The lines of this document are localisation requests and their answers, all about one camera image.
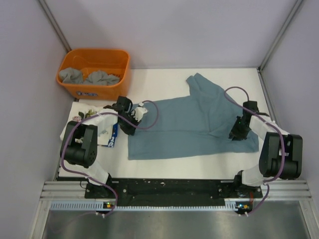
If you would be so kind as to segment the teal blue t shirt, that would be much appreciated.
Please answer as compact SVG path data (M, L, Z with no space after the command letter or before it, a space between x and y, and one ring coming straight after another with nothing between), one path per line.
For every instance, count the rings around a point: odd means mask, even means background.
M145 104L148 113L135 134L128 137L130 160L259 150L258 136L253 132L246 140L229 139L242 110L225 98L223 88L198 73L186 82L189 96Z

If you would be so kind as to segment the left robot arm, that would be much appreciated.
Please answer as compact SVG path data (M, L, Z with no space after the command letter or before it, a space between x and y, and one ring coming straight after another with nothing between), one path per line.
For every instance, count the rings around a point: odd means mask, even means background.
M118 97L117 102L103 108L79 112L65 126L60 149L61 166L70 173L86 177L96 185L101 197L109 197L113 185L108 181L109 173L97 161L98 145L112 135L114 126L119 126L127 135L134 135L143 116L148 113L144 103L133 107L126 97Z

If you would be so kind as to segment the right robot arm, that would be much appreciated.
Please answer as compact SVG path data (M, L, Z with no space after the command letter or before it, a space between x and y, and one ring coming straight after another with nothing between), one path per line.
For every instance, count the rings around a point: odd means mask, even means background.
M263 141L263 145L258 164L240 171L236 176L241 180L232 185L234 194L244 197L251 191L251 187L258 187L265 182L278 178L299 178L302 170L302 137L279 128L269 115L259 112L256 101L246 101L242 108L243 115L237 117L229 138L235 141L246 140L248 134L253 132Z

